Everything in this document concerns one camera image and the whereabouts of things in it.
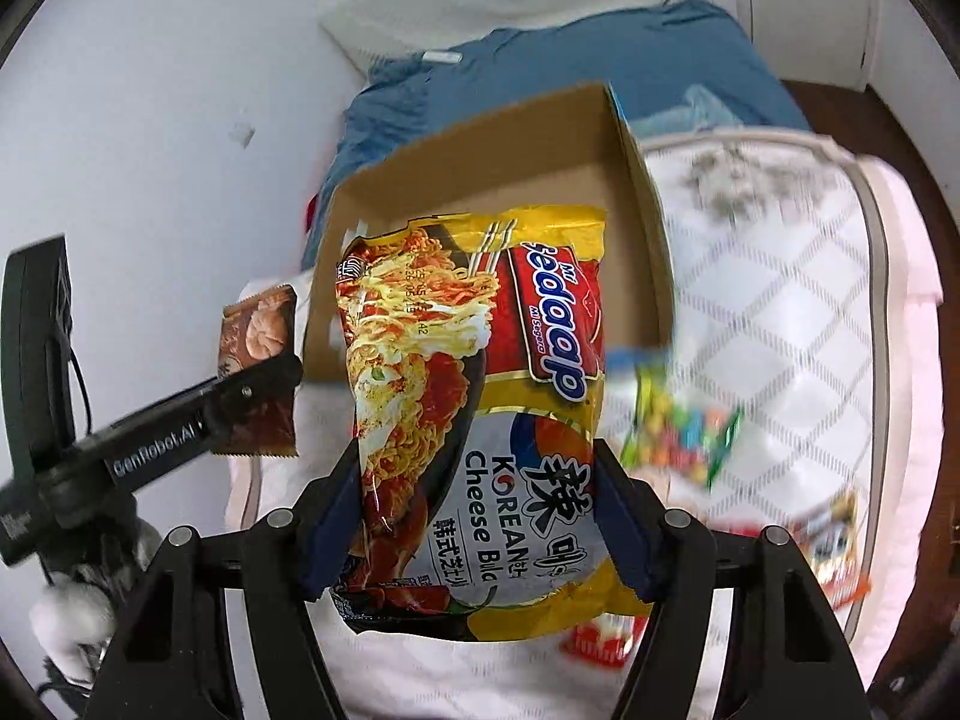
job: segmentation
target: mi sedaap noodle packet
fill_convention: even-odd
[[[363,526],[333,594],[354,630],[519,640],[647,613],[593,520],[603,231],[538,206],[344,252]]]

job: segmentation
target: metal screw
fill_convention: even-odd
[[[776,546],[784,546],[784,544],[790,543],[790,533],[787,533],[779,525],[771,525],[767,528],[763,534],[766,536],[767,541],[771,544],[776,544]]]
[[[671,528],[685,528],[690,524],[690,515],[683,509],[666,509],[664,521]]]
[[[294,512],[291,512],[290,509],[274,509],[270,514],[267,514],[267,524],[271,528],[286,528],[293,521]]]
[[[193,538],[193,531],[191,531],[186,525],[181,525],[179,528],[174,528],[170,532],[170,536],[167,536],[167,541],[173,544],[175,547],[184,546],[187,541]]]

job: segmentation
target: cardboard box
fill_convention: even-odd
[[[673,282],[656,188],[613,93],[592,84],[457,124],[337,188],[310,293],[304,379],[346,378],[342,350],[331,344],[339,329],[334,280],[356,235],[381,235],[424,215],[536,204],[606,209],[600,266],[606,347],[669,346]]]

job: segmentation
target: wooden floor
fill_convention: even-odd
[[[877,672],[877,680],[882,680],[903,659],[942,637],[960,604],[960,576],[947,574],[953,505],[960,517],[960,346],[956,343],[960,338],[960,234],[923,158],[873,90],[859,93],[806,83],[788,83],[787,87],[817,132],[832,136],[853,153],[880,157],[906,178],[926,222],[944,285],[940,309],[946,425],[943,461],[920,539],[917,584]]]

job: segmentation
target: blue blanket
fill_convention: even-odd
[[[703,0],[618,10],[558,28],[497,29],[450,52],[463,59],[442,64],[417,56],[371,71],[371,85],[347,108],[344,137],[320,188],[305,268],[317,257],[326,207],[341,181],[398,146],[534,95],[606,82],[627,119],[654,117],[644,128],[650,136],[684,129],[688,117],[655,114],[689,103],[690,88],[701,86],[743,124],[809,129],[740,25]]]

